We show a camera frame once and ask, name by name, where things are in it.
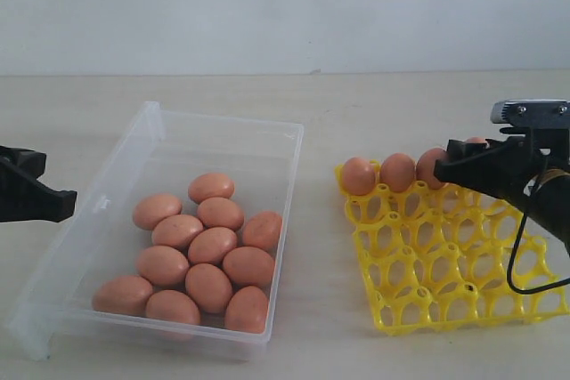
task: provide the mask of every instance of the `egg tray cell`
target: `egg tray cell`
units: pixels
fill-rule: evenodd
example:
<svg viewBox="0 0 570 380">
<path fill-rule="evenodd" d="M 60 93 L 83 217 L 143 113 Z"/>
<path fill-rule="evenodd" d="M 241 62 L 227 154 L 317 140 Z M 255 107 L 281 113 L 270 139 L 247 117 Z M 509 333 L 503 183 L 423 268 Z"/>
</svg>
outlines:
<svg viewBox="0 0 570 380">
<path fill-rule="evenodd" d="M 376 172 L 380 163 L 372 161 Z M 403 193 L 379 184 L 346 197 L 345 215 L 377 329 L 391 336 L 533 323 L 570 313 L 564 288 L 536 295 L 513 292 L 506 280 L 522 215 L 502 200 L 447 184 L 430 190 L 416 181 Z M 526 232 L 513 281 L 537 287 L 557 280 L 543 237 Z"/>
</svg>

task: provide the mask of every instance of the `beige tabletop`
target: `beige tabletop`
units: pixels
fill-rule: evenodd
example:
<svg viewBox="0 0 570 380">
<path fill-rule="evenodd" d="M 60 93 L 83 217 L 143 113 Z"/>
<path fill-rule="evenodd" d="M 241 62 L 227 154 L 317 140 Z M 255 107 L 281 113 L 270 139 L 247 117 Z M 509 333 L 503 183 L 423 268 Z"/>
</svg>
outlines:
<svg viewBox="0 0 570 380">
<path fill-rule="evenodd" d="M 570 71 L 291 77 L 1 77 L 0 144 L 47 153 L 42 182 L 83 191 L 144 101 L 305 125 L 273 338 L 256 362 L 56 336 L 27 360 L 0 330 L 0 379 L 561 378 L 570 319 L 387 337 L 372 324 L 333 168 L 354 155 L 418 157 L 448 139 L 499 138 L 492 105 L 567 98 Z M 61 224 L 0 225 L 4 321 Z M 552 240 L 555 248 L 562 248 Z M 561 271 L 570 261 L 558 258 Z"/>
</svg>

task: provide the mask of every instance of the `yellow egg tray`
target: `yellow egg tray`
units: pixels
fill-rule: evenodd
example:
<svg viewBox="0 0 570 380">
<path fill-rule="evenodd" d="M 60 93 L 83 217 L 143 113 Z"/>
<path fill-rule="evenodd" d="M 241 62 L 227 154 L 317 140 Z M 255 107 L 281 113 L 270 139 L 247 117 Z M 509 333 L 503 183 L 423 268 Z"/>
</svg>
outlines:
<svg viewBox="0 0 570 380">
<path fill-rule="evenodd" d="M 377 173 L 380 163 L 372 161 Z M 345 214 L 377 329 L 391 336 L 533 323 L 570 313 L 564 288 L 513 292 L 506 280 L 522 215 L 508 203 L 447 184 L 416 181 L 403 193 L 379 184 L 366 196 L 346 193 Z M 523 235 L 513 269 L 518 287 L 557 280 L 543 237 Z"/>
</svg>

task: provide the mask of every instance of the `clear plastic container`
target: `clear plastic container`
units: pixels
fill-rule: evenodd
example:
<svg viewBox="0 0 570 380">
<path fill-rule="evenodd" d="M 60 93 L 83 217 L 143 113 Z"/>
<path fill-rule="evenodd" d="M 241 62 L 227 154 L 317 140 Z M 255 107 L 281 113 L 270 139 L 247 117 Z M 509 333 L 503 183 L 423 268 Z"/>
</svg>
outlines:
<svg viewBox="0 0 570 380">
<path fill-rule="evenodd" d="M 30 358 L 49 358 L 54 334 L 88 336 L 239 360 L 263 354 L 272 334 L 273 314 L 289 207 L 303 139 L 303 126 L 230 117 L 164 111 L 156 102 L 143 105 L 103 166 L 84 204 L 53 242 L 8 319 L 8 328 Z M 205 172 L 220 171 L 236 182 L 233 197 L 246 217 L 265 209 L 282 214 L 283 228 L 269 291 L 263 334 L 225 330 L 223 320 L 190 326 L 153 319 L 96 312 L 94 291 L 119 274 L 136 273 L 140 249 L 150 234 L 131 221 L 134 205 L 153 192 L 169 191 L 195 206 L 186 191 Z M 192 334 L 177 342 L 165 332 Z"/>
</svg>

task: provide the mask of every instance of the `black cable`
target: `black cable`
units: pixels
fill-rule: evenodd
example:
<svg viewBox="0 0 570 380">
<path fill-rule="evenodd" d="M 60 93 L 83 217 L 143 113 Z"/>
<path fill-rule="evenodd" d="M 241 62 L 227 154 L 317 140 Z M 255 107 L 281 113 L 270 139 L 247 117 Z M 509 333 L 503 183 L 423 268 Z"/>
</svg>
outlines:
<svg viewBox="0 0 570 380">
<path fill-rule="evenodd" d="M 530 150 L 531 150 L 531 156 L 532 156 L 533 150 L 534 150 L 533 129 L 532 128 L 530 129 L 529 137 L 530 137 Z M 507 268 L 507 283 L 509 284 L 509 287 L 513 291 L 515 291 L 516 293 L 519 293 L 522 295 L 538 294 L 538 293 L 541 293 L 543 291 L 548 291 L 549 289 L 564 287 L 564 286 L 570 284 L 570 278 L 567 278 L 567 279 L 559 280 L 558 282 L 552 282 L 550 284 L 542 285 L 542 286 L 535 287 L 535 288 L 521 289 L 521 288 L 518 288 L 517 286 L 515 286 L 515 284 L 513 283 L 513 278 L 512 278 L 513 266 L 515 264 L 515 258 L 517 256 L 518 247 L 520 246 L 520 241 L 523 237 L 523 232 L 525 231 L 526 219 L 528 218 L 528 215 L 530 214 L 531 207 L 533 206 L 533 203 L 536 199 L 536 194 L 537 194 L 536 191 L 540 187 L 542 177 L 546 173 L 546 170 L 548 168 L 548 164 L 549 164 L 549 160 L 545 156 L 544 157 L 544 163 L 542 164 L 542 169 L 539 172 L 536 179 L 534 180 L 534 185 L 531 188 L 531 192 L 530 192 L 529 197 L 528 197 L 528 202 L 526 203 L 526 208 L 525 208 L 525 211 L 523 212 L 523 218 L 521 219 L 520 224 L 518 226 L 517 237 L 515 238 L 515 243 L 513 244 L 513 249 L 510 253 L 509 266 Z"/>
</svg>

